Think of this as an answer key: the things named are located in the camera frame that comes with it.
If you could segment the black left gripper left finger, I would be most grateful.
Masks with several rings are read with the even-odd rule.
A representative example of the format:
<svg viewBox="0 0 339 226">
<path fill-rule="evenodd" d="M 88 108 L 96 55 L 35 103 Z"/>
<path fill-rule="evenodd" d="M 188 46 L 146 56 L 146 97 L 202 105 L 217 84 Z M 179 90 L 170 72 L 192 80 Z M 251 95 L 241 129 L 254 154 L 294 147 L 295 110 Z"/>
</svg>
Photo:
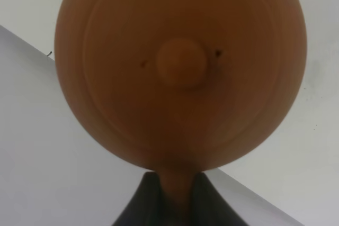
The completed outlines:
<svg viewBox="0 0 339 226">
<path fill-rule="evenodd" d="M 143 175 L 132 199 L 113 226 L 169 225 L 169 205 L 159 176 L 149 171 Z"/>
</svg>

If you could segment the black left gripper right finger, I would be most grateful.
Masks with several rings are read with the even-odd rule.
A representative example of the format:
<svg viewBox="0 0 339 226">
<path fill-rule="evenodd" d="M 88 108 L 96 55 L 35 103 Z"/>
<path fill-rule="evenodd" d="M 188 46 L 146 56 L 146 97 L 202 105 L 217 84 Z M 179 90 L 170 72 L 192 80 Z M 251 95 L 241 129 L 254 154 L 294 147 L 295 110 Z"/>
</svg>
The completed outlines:
<svg viewBox="0 0 339 226">
<path fill-rule="evenodd" d="M 198 173 L 190 194 L 191 225 L 248 226 L 215 189 L 204 173 Z"/>
</svg>

